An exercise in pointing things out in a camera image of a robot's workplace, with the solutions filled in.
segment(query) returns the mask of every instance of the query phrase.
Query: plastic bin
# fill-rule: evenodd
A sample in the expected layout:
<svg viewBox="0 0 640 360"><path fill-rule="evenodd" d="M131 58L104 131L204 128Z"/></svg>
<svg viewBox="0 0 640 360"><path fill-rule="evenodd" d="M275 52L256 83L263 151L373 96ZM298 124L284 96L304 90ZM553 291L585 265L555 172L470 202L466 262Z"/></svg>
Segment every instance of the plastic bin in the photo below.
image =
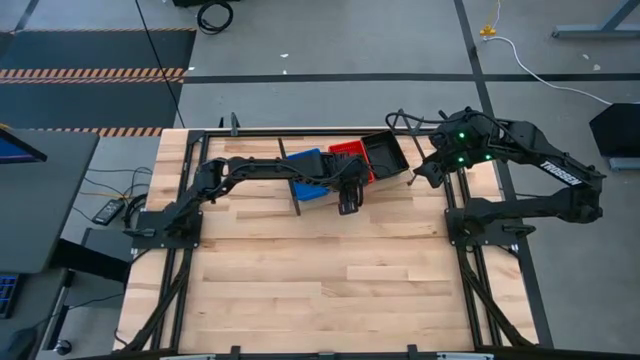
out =
<svg viewBox="0 0 640 360"><path fill-rule="evenodd" d="M320 154L320 149L316 148L316 149L299 152L296 154L287 155L287 159L300 159L315 153ZM327 195L330 192L330 190L324 186L300 184L297 182L293 183L293 189L295 190L296 196L300 201L309 201L309 200L317 199L319 197L323 197Z"/></svg>
<svg viewBox="0 0 640 360"><path fill-rule="evenodd" d="M407 158L391 131L364 136L362 143L376 179L392 177L409 168Z"/></svg>
<svg viewBox="0 0 640 360"><path fill-rule="evenodd" d="M369 164L369 158L367 157L367 152L364 150L364 145L362 141L349 141L342 144L335 144L329 146L329 151L335 154L339 153L347 153L349 155L362 155L364 157L364 161ZM369 172L369 184L375 181L375 177L372 172Z"/></svg>

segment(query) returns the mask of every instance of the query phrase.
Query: blue bin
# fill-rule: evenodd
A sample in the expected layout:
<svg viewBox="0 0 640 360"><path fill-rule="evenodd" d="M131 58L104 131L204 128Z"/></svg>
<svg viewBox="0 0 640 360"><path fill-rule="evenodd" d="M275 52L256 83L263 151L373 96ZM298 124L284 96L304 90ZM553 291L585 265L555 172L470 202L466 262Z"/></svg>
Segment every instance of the blue bin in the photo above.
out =
<svg viewBox="0 0 640 360"><path fill-rule="evenodd" d="M291 154L287 156L287 159L301 159L311 154L320 154L320 149L315 148L307 151L303 151L297 154ZM293 183L293 188L296 192L296 196L300 201L309 201L317 199L319 197L327 195L330 191L324 186L315 186L307 184Z"/></svg>

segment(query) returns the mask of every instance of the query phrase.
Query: desk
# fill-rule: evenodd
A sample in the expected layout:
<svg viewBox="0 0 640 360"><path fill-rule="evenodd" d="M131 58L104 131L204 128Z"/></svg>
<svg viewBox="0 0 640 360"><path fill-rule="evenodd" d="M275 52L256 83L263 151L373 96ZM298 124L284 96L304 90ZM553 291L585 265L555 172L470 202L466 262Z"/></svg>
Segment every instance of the desk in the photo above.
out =
<svg viewBox="0 0 640 360"><path fill-rule="evenodd" d="M175 200L187 134L164 130L148 210ZM281 156L277 138L262 135L214 138L208 158ZM357 138L282 140L287 153L295 153L326 151ZM410 166L417 166L421 157L413 141L398 140ZM419 141L426 153L433 151L427 138ZM473 196L499 199L491 163L467 175ZM179 352L228 353L232 345L243 353L404 352L407 344L420 351L472 350L456 251L444 222L445 192L425 179L409 187L408 177L405 172L367 186L360 212L348 216L338 215L331 194L300 203L297 217L286 181L243 182L217 204L202 205L202 240L193 254ZM132 268L118 326L124 340L156 306L165 255L150 251ZM484 255L494 299L535 342L517 260L495 247L484 247ZM170 308L163 346L172 317Z"/></svg>
<svg viewBox="0 0 640 360"><path fill-rule="evenodd" d="M48 268L82 179L98 144L95 134L12 130L48 156L44 163L0 165L0 270L33 273L24 279L10 319L0 320L0 344L15 331L52 314L67 279ZM48 322L39 326L37 344Z"/></svg>

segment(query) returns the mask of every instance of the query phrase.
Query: black bin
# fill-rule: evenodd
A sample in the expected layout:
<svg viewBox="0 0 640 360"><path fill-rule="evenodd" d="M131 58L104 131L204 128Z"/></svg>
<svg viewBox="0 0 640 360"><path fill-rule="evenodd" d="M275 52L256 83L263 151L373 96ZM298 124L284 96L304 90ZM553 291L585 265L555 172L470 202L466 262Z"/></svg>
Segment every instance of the black bin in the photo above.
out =
<svg viewBox="0 0 640 360"><path fill-rule="evenodd" d="M391 131L364 136L362 143L376 179L386 179L409 168L407 158Z"/></svg>

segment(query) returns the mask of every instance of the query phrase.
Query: gray desk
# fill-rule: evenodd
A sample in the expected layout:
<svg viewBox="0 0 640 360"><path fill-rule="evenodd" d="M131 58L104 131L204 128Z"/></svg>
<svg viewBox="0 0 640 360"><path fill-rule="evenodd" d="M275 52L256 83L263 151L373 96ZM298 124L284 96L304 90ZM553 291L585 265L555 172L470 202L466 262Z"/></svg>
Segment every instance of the gray desk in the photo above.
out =
<svg viewBox="0 0 640 360"><path fill-rule="evenodd" d="M0 346L20 329L52 314L68 270L48 268L98 136L91 133L12 133L48 156L45 163L0 165L0 270L24 279L10 319L0 320ZM48 322L39 327L37 353Z"/></svg>
<svg viewBox="0 0 640 360"><path fill-rule="evenodd" d="M0 271L35 274L49 266L98 135L12 130L48 156L44 163L0 165Z"/></svg>

